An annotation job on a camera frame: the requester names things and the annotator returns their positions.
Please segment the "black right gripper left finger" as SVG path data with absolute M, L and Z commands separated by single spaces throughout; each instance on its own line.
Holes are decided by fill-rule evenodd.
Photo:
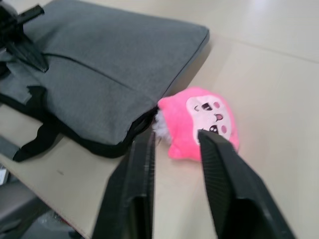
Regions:
M 109 178 L 92 238 L 152 238 L 155 149 L 152 130 L 135 138 Z

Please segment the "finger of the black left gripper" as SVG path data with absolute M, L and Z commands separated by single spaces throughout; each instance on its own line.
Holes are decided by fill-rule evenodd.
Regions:
M 49 69 L 49 64 L 42 52 L 23 31 L 14 31 L 6 36 L 6 49 L 15 58 L 36 70 L 46 72 Z
M 44 9 L 40 5 L 36 5 L 16 17 L 17 24 L 25 24 L 40 15 L 45 14 Z

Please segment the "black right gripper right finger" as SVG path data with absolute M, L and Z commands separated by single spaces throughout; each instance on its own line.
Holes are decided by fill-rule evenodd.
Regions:
M 199 130 L 204 182 L 219 239 L 293 239 L 263 180 L 220 135 Z

